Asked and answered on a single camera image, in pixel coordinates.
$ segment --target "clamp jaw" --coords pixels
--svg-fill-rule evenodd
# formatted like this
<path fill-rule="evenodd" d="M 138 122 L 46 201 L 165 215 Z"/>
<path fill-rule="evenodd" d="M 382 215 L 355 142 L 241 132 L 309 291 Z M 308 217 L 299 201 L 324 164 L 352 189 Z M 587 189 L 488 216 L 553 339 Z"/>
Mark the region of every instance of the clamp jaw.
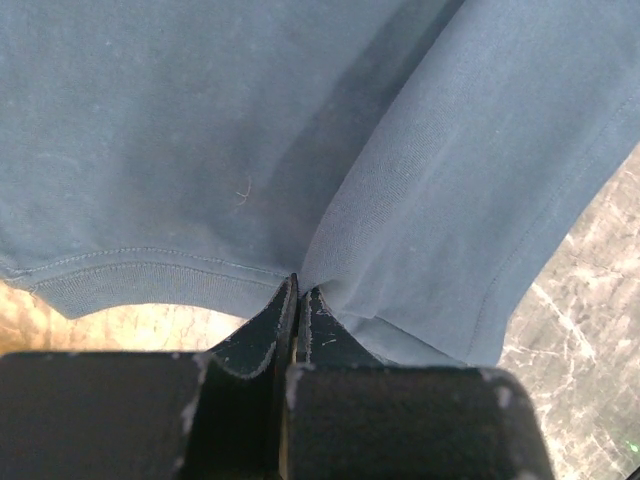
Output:
<path fill-rule="evenodd" d="M 292 275 L 207 352 L 1 357 L 0 478 L 553 475 L 514 377 L 383 365 Z"/>

